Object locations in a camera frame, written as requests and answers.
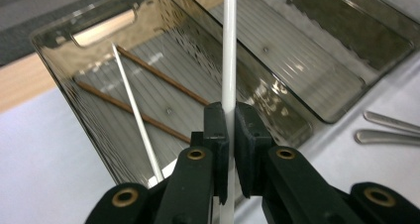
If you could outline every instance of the metal grommet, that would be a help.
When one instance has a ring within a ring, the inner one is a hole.
[[[116,207],[126,207],[133,204],[138,197],[139,193],[135,189],[126,187],[114,194],[112,204]]]
[[[276,152],[277,156],[285,159],[285,160],[292,160],[296,157],[293,151],[289,149],[278,149]]]
[[[364,191],[365,197],[377,205],[392,207],[395,205],[395,198],[387,191],[378,187],[367,187]]]
[[[206,154],[201,150],[195,149],[190,151],[186,156],[191,160],[197,161],[203,159]]]

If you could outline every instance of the plastic organizer bin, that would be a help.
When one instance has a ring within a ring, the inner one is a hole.
[[[33,33],[116,182],[152,185],[153,173],[134,116],[92,93],[129,104],[111,45],[217,102],[222,21],[223,0],[104,0]],[[238,100],[258,108],[278,143],[299,146],[417,50],[418,30],[380,0],[238,0]],[[202,131],[203,104],[121,58],[142,113],[184,137]],[[188,146],[147,130],[163,168]]]

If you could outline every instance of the clamp jaw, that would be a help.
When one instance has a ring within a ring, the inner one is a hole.
[[[380,184],[330,186],[295,149],[277,146],[257,111],[237,103],[235,162],[243,195],[262,196],[268,223],[420,223],[420,210]],[[86,223],[211,223],[213,196],[227,199],[229,138],[220,103],[204,109],[204,132],[191,134],[172,175],[151,189],[110,189]]]

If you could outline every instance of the thin white stick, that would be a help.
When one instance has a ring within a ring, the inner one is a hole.
[[[225,111],[226,126],[230,139],[229,171],[228,171],[228,199],[220,207],[220,223],[234,223],[235,212],[235,106],[236,106],[236,14],[237,0],[224,1],[223,19],[223,81],[222,107]]]
[[[112,44],[112,50],[114,51],[115,59],[117,60],[118,67],[120,68],[121,76],[123,76],[124,85],[126,87],[127,94],[129,95],[134,116],[136,117],[136,122],[139,126],[140,134],[142,135],[143,143],[145,144],[146,152],[148,153],[149,160],[151,161],[155,177],[157,178],[157,181],[162,181],[163,174],[158,165],[157,156],[155,155],[154,148],[152,147],[151,141],[149,140],[148,132],[146,131],[145,124],[143,123],[142,116],[140,115],[136,100],[134,99],[129,80],[127,79],[126,72],[124,71],[123,64],[121,63],[120,55],[118,54],[117,48],[114,44]]]

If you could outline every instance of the metal spoon handle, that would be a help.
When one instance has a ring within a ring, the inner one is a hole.
[[[420,137],[407,136],[403,134],[381,132],[376,130],[358,130],[355,133],[355,140],[359,144],[405,144],[420,145]]]
[[[403,121],[399,121],[390,117],[386,117],[386,116],[383,116],[377,113],[368,112],[368,111],[364,113],[364,117],[366,120],[382,125],[382,126],[399,129],[401,131],[420,134],[420,127],[410,124],[410,123],[406,123]]]

